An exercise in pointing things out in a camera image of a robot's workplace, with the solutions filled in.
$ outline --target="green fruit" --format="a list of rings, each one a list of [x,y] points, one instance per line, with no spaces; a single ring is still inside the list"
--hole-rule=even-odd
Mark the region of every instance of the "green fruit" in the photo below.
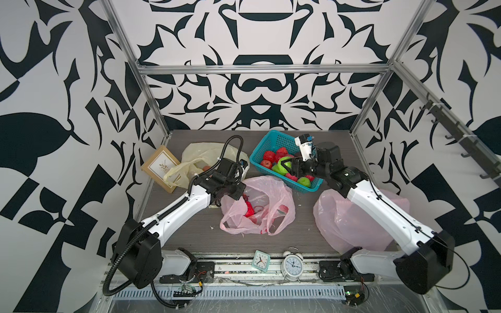
[[[281,170],[279,167],[278,167],[278,164],[275,164],[273,167],[272,167],[272,171],[276,172],[276,173],[279,173],[280,175],[284,176],[285,174],[287,174],[288,172],[285,170],[285,168],[283,166],[281,166],[283,168],[283,170]]]
[[[308,188],[311,188],[312,186],[311,181],[307,177],[301,177],[300,179],[298,179],[298,183]]]
[[[287,173],[288,173],[288,170],[286,170],[286,169],[285,169],[285,167],[283,167],[283,166],[280,164],[280,162],[281,162],[282,160],[289,160],[290,158],[291,158],[291,157],[285,156],[285,157],[283,157],[283,158],[280,158],[279,162],[277,163],[277,165],[278,165],[278,167],[280,168],[280,170],[284,172],[282,175],[287,174]],[[291,168],[291,167],[292,167],[292,162],[284,162],[283,164],[284,164],[285,166],[289,167],[289,168]]]

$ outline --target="alarm clock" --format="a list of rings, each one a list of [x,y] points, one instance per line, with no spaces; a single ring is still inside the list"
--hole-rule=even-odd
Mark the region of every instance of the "alarm clock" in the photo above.
[[[290,280],[298,280],[303,274],[303,256],[300,253],[291,253],[290,251],[284,252],[284,261],[280,266],[282,275]]]
[[[270,255],[262,251],[256,250],[251,266],[260,271],[266,272],[270,265]]]

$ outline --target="yellowish plastic bag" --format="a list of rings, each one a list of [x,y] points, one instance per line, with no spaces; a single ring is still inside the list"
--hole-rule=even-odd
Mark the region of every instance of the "yellowish plastic bag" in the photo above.
[[[200,174],[204,166],[212,166],[217,162],[217,158],[221,156],[223,143],[217,142],[197,142],[189,144],[184,149],[181,156],[181,164],[171,168],[163,177],[165,183],[181,188],[188,188],[190,179],[195,174]],[[225,158],[235,160],[238,149],[229,146],[224,154]],[[245,152],[240,152],[240,159],[247,161],[250,165],[249,157]]]

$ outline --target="gray wooden tabletop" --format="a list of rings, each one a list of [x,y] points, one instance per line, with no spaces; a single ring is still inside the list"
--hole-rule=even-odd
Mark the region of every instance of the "gray wooden tabletop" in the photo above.
[[[167,144],[167,148],[176,158],[181,160],[183,150],[190,143],[225,142],[231,135],[236,134],[243,137],[242,150],[250,157],[254,148],[266,133],[267,131],[175,130]],[[362,163],[348,131],[286,131],[285,133],[294,137],[309,133],[315,137],[315,143],[332,141],[340,147],[345,165],[362,169]],[[238,140],[232,142],[232,145],[238,145]],[[257,169],[251,165],[247,178],[260,175]],[[195,214],[182,225],[169,238],[163,248],[172,250],[183,247],[190,252],[202,253],[254,253],[255,250],[266,253],[282,253],[293,246],[302,253],[336,253],[320,234],[313,216],[313,205],[326,189],[328,189],[328,186],[324,182],[316,192],[300,193],[293,190],[296,219],[277,235],[231,235],[219,228],[219,222],[222,219],[221,209],[207,208]],[[143,218],[163,209],[184,192],[186,192],[186,189],[177,187],[172,194],[169,194],[158,184],[155,184],[148,199]]]

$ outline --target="black cable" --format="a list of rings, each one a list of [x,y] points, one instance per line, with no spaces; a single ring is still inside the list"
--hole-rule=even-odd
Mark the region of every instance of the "black cable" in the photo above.
[[[166,216],[168,216],[174,210],[176,210],[177,208],[179,208],[180,206],[182,206],[187,200],[188,200],[187,197],[184,197],[183,199],[181,199],[178,203],[176,203],[175,205],[173,205],[170,209],[168,209],[167,211],[165,211],[161,215],[159,215],[158,216],[158,220],[164,219]],[[122,259],[130,251],[130,249],[136,243],[138,243],[142,239],[142,237],[144,236],[144,234],[146,234],[146,232],[149,231],[155,225],[156,225],[156,220],[152,221],[145,228],[143,228],[142,230],[140,230],[137,233],[137,235],[135,235],[134,238],[132,238],[129,241],[129,243],[127,244],[127,246],[123,250],[123,252],[116,258],[115,262],[113,262],[113,265],[111,266],[111,269],[108,272],[108,274],[106,275],[106,278],[105,278],[104,283],[103,283],[103,294],[105,296],[114,295],[114,294],[122,291],[125,287],[127,287],[128,285],[130,285],[132,283],[131,280],[128,280],[128,281],[126,281],[125,283],[121,284],[120,286],[118,286],[117,288],[115,288],[113,290],[109,289],[110,283],[111,283],[111,279],[113,278],[113,275],[115,275],[115,272],[117,271],[118,266],[122,262]]]
[[[470,272],[470,268],[468,266],[468,263],[466,263],[466,261],[464,260],[464,258],[459,255],[459,253],[457,253],[455,250],[449,248],[448,246],[446,246],[445,244],[441,243],[440,241],[437,241],[435,240],[434,238],[430,237],[428,234],[426,234],[424,231],[421,230],[421,227],[417,227],[416,225],[414,225],[411,221],[409,221],[402,213],[400,213],[399,211],[397,211],[393,206],[391,206],[388,202],[384,201],[381,197],[381,195],[379,195],[377,192],[376,192],[376,189],[374,188],[374,185],[372,183],[372,180],[371,178],[369,177],[369,175],[367,175],[367,178],[369,179],[369,182],[371,184],[371,187],[372,187],[372,190],[374,191],[374,193],[376,194],[377,196],[377,199],[378,200],[381,200],[383,201],[384,204],[386,204],[387,206],[389,206],[390,208],[392,208],[395,212],[397,212],[400,216],[402,216],[412,227],[414,227],[417,231],[419,231],[420,233],[422,233],[423,235],[425,235],[426,237],[428,237],[429,239],[435,241],[436,243],[440,244],[441,246],[445,247],[447,250],[450,250],[452,252],[454,252],[457,256],[459,256],[459,258],[461,259],[461,261],[463,261],[464,265],[466,266],[466,269],[468,270],[468,277],[466,278],[466,281],[459,287],[453,287],[453,288],[450,288],[450,287],[442,287],[442,286],[438,286],[438,285],[435,285],[436,287],[438,288],[443,288],[443,289],[448,289],[448,290],[457,290],[457,289],[461,289],[463,288],[464,286],[466,286],[466,284],[469,282],[470,280],[470,277],[471,277],[471,272]]]
[[[361,282],[363,286],[365,286],[365,289],[367,290],[367,297],[365,297],[364,302],[369,299],[369,296],[371,295],[371,292],[369,291],[369,287],[362,281]]]
[[[168,209],[167,211],[163,212],[161,215],[158,216],[158,220],[163,220],[166,216],[168,216],[169,214],[171,214],[174,210],[176,210],[177,208],[179,208],[180,206],[182,206],[186,201],[188,201],[188,197],[184,197],[182,198],[178,203],[176,203],[175,205],[173,205],[170,209]]]
[[[176,304],[170,304],[169,302],[167,302],[164,299],[162,299],[160,297],[160,295],[158,294],[158,291],[156,290],[155,284],[153,282],[150,283],[150,286],[151,286],[151,290],[153,291],[153,295],[158,300],[158,302],[160,302],[163,306],[166,306],[168,308],[184,308],[184,306],[178,306]],[[203,287],[202,287],[202,285],[200,285],[200,290],[192,292],[192,293],[183,294],[183,296],[196,296],[197,294],[202,293],[202,291],[203,291]]]
[[[113,278],[113,275],[115,275],[115,272],[118,269],[118,266],[122,262],[122,259],[125,257],[125,255],[132,249],[132,247],[141,240],[141,238],[146,234],[147,231],[149,231],[150,228],[156,225],[156,221],[152,221],[146,227],[144,227],[142,230],[140,230],[127,244],[125,249],[122,251],[122,253],[116,258],[115,262],[113,265],[111,265],[110,271],[106,275],[106,278],[104,279],[103,282],[103,295],[105,296],[111,296],[114,295],[120,291],[122,291],[125,287],[130,285],[132,283],[131,280],[126,281],[125,283],[121,284],[120,286],[116,287],[115,289],[110,290],[110,284],[111,284],[111,279]]]
[[[217,162],[214,165],[212,165],[208,170],[201,172],[200,174],[195,175],[190,179],[190,182],[188,185],[188,192],[187,192],[188,197],[191,195],[191,189],[193,187],[193,183],[195,182],[195,179],[197,178],[197,176],[202,176],[202,175],[205,175],[207,173],[209,173],[209,174],[212,173],[212,171],[215,170],[217,168],[217,166],[221,163],[221,159],[224,157],[224,153],[226,152],[226,148],[228,147],[229,142],[235,138],[240,139],[240,146],[238,147],[238,151],[236,153],[236,162],[238,163],[238,159],[240,158],[240,152],[242,151],[242,147],[243,147],[243,138],[242,138],[242,136],[239,136],[239,135],[233,135],[233,136],[229,137],[228,140],[226,140],[226,142],[224,143],[222,150],[221,150],[221,155],[220,155],[219,159],[217,160]],[[238,182],[236,182],[237,184],[240,183],[241,177],[243,175],[243,169],[241,170],[241,173],[240,173],[240,170],[241,170],[241,166],[238,165],[239,178],[238,178]]]
[[[169,302],[162,299],[160,297],[160,295],[158,294],[158,292],[156,291],[155,284],[153,282],[151,282],[150,286],[151,286],[151,290],[153,291],[153,295],[155,296],[157,301],[160,302],[160,304],[162,304],[163,306],[166,306],[168,308],[177,308],[177,307],[182,308],[183,307],[183,306],[177,306],[175,304],[170,304]]]

